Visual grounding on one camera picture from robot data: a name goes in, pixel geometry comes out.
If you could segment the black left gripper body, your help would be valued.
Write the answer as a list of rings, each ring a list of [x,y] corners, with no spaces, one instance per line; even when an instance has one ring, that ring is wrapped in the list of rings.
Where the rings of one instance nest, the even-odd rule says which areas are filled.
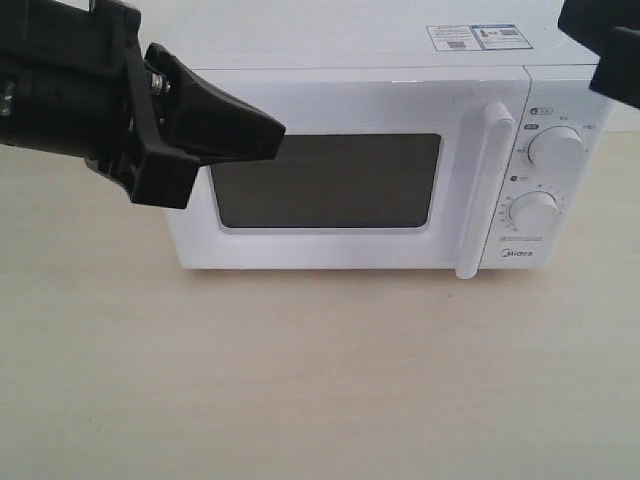
[[[183,209],[200,164],[160,135],[140,11],[1,4],[1,142],[84,159],[134,204]]]

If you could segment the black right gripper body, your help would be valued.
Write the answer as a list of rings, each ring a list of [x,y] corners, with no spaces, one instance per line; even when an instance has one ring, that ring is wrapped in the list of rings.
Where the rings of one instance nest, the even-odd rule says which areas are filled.
[[[558,28],[599,57],[591,91],[639,108],[639,1],[566,0]]]

